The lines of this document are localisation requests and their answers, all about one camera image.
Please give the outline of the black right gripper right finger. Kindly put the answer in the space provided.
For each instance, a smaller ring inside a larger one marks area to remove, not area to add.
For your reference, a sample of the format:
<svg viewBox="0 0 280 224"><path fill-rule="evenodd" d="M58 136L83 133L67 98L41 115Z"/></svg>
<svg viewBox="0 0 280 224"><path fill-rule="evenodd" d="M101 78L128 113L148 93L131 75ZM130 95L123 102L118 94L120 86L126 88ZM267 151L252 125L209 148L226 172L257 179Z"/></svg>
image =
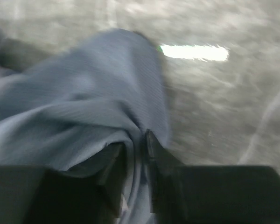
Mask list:
<svg viewBox="0 0 280 224"><path fill-rule="evenodd" d="M280 224L280 175L270 166L185 165L145 136L151 212L158 224Z"/></svg>

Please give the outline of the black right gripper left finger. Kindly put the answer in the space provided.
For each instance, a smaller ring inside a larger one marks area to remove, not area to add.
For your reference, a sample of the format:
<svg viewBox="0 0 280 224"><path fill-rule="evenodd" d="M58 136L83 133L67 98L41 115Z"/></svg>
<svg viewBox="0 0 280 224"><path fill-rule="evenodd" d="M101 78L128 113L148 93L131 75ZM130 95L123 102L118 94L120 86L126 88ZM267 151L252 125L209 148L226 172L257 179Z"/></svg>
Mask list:
<svg viewBox="0 0 280 224"><path fill-rule="evenodd" d="M125 178L122 143L67 171L0 165L0 224L113 224Z"/></svg>

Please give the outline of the blue striped pillowcase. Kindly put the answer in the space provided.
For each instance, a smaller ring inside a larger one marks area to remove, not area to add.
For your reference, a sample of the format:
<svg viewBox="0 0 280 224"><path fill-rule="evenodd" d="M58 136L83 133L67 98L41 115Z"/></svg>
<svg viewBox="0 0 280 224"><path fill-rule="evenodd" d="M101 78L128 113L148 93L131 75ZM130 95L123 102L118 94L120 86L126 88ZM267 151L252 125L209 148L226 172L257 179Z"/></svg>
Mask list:
<svg viewBox="0 0 280 224"><path fill-rule="evenodd" d="M68 170L115 142L127 147L120 224L152 224L140 143L170 137L159 53L113 29L18 74L0 78L0 164Z"/></svg>

